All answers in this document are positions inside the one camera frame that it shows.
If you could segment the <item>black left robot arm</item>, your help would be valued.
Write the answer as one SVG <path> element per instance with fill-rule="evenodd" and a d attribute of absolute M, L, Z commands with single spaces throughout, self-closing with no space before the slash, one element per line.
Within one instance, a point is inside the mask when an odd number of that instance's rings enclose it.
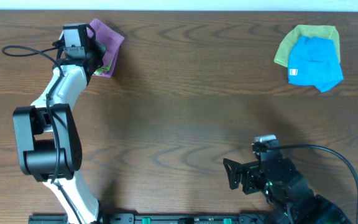
<path fill-rule="evenodd" d="M 62 218 L 38 219 L 52 223 L 102 223 L 99 200 L 80 171 L 82 147 L 72 110 L 92 74 L 103 65 L 106 47 L 84 23 L 63 26 L 53 43 L 57 56 L 52 78 L 29 106 L 12 115 L 19 166 L 25 175 L 49 188 L 64 207 Z"/>

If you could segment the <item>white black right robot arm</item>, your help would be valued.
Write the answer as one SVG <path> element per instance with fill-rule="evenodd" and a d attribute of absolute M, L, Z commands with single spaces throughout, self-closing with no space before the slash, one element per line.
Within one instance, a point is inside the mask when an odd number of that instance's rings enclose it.
<path fill-rule="evenodd" d="M 242 185 L 246 194 L 263 193 L 267 203 L 275 206 L 288 223 L 350 223 L 344 212 L 328 199 L 315 194 L 306 178 L 291 159 L 279 150 L 254 145 L 254 162 L 241 164 L 223 159 L 229 187 Z"/>

